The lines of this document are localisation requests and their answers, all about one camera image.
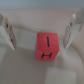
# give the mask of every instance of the cube front face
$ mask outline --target cube front face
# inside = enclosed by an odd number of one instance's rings
[[[37,60],[54,60],[58,51],[59,44],[56,33],[37,34]]]

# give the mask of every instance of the red cube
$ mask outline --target red cube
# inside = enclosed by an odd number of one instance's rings
[[[37,34],[37,60],[54,60],[58,51],[59,43],[56,33]]]

